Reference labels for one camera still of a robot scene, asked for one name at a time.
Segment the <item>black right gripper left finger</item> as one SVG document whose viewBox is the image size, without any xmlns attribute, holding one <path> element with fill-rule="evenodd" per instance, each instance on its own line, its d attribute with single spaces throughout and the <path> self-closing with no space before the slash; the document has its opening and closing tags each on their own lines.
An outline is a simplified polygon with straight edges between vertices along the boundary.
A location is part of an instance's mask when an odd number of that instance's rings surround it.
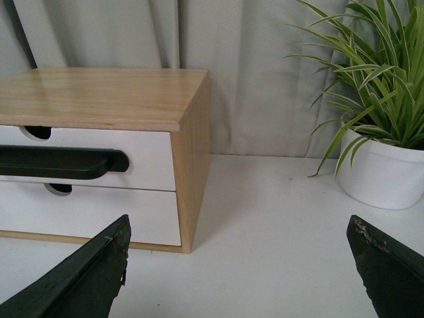
<svg viewBox="0 0 424 318">
<path fill-rule="evenodd" d="M 125 284 L 131 224 L 122 215 L 1 304 L 2 317 L 108 317 Z"/>
</svg>

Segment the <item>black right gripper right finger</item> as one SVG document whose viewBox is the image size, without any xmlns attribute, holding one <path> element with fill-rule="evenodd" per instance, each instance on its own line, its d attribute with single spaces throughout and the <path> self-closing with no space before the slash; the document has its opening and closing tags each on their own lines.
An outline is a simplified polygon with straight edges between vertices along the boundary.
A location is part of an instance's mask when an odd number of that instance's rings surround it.
<svg viewBox="0 0 424 318">
<path fill-rule="evenodd" d="M 352 215 L 346 236 L 378 317 L 423 316 L 423 256 Z"/>
</svg>

